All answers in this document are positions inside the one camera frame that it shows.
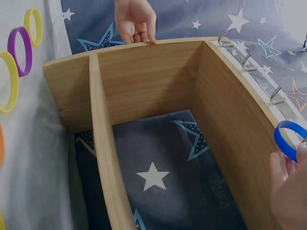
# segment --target silicone bracelet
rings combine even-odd
[[[3,109],[0,107],[0,114],[5,114],[10,112],[16,105],[18,99],[18,92],[19,92],[19,80],[18,80],[18,70],[15,63],[13,56],[6,51],[0,52],[0,58],[6,62],[9,72],[10,72],[10,79],[11,79],[11,94],[10,100],[7,106]]]
[[[2,131],[1,123],[0,123],[0,168],[3,165],[4,156],[5,156],[4,136],[3,136],[3,131]]]
[[[36,40],[35,41],[32,38],[32,32],[31,32],[31,25],[30,25],[31,15],[33,15],[34,17],[35,26],[36,26]],[[43,24],[42,24],[42,18],[39,14],[39,11],[36,8],[30,9],[25,13],[24,27],[29,32],[32,47],[39,46],[43,40]]]
[[[302,138],[306,138],[307,137],[307,130],[304,129],[303,127],[301,127],[300,125],[298,125],[295,122],[292,121],[282,121],[280,122],[275,131],[274,131],[274,139],[275,142],[277,144],[277,146],[280,148],[280,150],[286,155],[288,156],[291,160],[297,162],[296,159],[296,149],[294,149],[291,145],[289,145],[286,140],[283,138],[280,129],[281,128],[287,128],[290,129],[294,132],[296,132],[297,134],[299,134]]]
[[[22,36],[24,40],[24,47],[25,47],[25,68],[24,70],[21,69],[18,63],[16,49],[15,49],[16,36],[18,32],[20,33],[20,35]],[[23,26],[20,26],[11,31],[9,40],[8,40],[8,51],[11,53],[11,55],[15,59],[19,77],[28,75],[32,68],[33,53],[32,53],[31,40],[30,40],[29,33]]]
[[[6,230],[1,210],[0,210],[0,230]]]

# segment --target wooden box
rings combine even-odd
[[[136,230],[136,226],[112,125],[185,109],[204,134],[247,228],[280,229],[270,211],[269,175],[279,115],[212,40],[217,38],[116,46],[44,66],[67,129],[71,133],[94,129],[113,230]]]

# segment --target metal hook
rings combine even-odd
[[[280,101],[275,101],[275,100],[274,100],[274,97],[278,94],[278,92],[279,92],[281,89],[282,89],[282,87],[279,85],[279,86],[277,87],[277,89],[274,90],[274,92],[273,92],[272,95],[270,96],[270,102],[271,102],[272,104],[278,105],[278,104],[282,104],[282,103],[285,102],[285,100],[286,100],[285,98],[282,98]]]
[[[219,45],[220,46],[223,46],[224,48],[230,48],[230,47],[234,47],[234,45],[233,44],[231,44],[231,43],[229,43],[229,44],[225,44],[225,43],[222,43],[222,38],[224,37],[224,35],[226,34],[226,30],[225,31],[223,31],[222,33],[221,33],[221,35],[219,36],[219,38],[217,39],[217,42],[219,43]]]
[[[245,66],[250,56],[251,56],[251,53],[247,54],[247,56],[243,59],[242,68],[247,72],[257,71],[258,70],[257,67],[246,67]]]

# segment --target star-patterned fabric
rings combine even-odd
[[[294,39],[291,28],[296,25],[282,19],[285,0],[149,2],[157,14],[157,39],[218,36],[226,30],[236,43],[228,52],[238,61],[244,58],[242,51],[252,53],[259,68],[281,85],[307,118],[305,34],[301,40]],[[62,0],[62,9],[74,54],[123,44],[116,30],[113,0]],[[256,79],[259,72],[252,74]],[[120,124],[113,131],[138,230],[246,229],[210,146],[189,111]],[[75,139],[90,230],[110,230],[92,132],[78,133]]]

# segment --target yellow wristband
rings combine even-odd
[[[31,15],[33,15],[34,20],[35,20],[35,25],[36,25],[36,40],[35,41],[33,40],[32,33],[31,33],[31,25],[30,25]],[[27,11],[27,13],[25,13],[24,27],[27,29],[30,35],[32,47],[39,46],[43,40],[43,24],[42,24],[42,18],[36,8],[30,9]]]
[[[0,114],[5,114],[10,112],[17,103],[18,92],[19,92],[19,81],[18,81],[18,70],[13,56],[7,51],[2,51],[0,52],[0,58],[3,58],[3,60],[6,62],[9,68],[10,78],[11,78],[11,94],[10,94],[9,103],[4,109],[0,107]]]
[[[2,131],[2,128],[1,128],[1,123],[0,123],[0,168],[3,165],[4,156],[5,156],[4,136],[3,136],[3,131]]]
[[[4,219],[2,217],[1,210],[0,210],[0,230],[5,230],[5,224],[4,224]]]

